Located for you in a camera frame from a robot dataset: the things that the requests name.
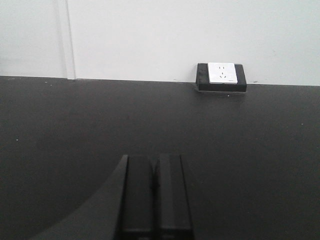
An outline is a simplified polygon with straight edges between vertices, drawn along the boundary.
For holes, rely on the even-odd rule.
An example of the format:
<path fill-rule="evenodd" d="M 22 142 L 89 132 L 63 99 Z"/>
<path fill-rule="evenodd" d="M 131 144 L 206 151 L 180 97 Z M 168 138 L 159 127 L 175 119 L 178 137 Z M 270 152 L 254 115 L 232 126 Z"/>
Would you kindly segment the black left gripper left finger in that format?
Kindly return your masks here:
<path fill-rule="evenodd" d="M 123 190 L 115 240 L 151 240 L 154 237 L 153 168 L 148 157 L 124 154 Z"/>

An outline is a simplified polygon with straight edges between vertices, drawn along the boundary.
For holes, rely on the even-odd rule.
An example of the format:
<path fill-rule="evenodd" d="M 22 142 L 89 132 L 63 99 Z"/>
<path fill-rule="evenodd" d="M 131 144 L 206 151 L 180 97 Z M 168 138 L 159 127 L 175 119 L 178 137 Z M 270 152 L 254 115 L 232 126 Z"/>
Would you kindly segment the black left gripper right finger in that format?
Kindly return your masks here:
<path fill-rule="evenodd" d="M 155 238 L 194 238 L 181 157 L 161 154 L 155 167 Z"/>

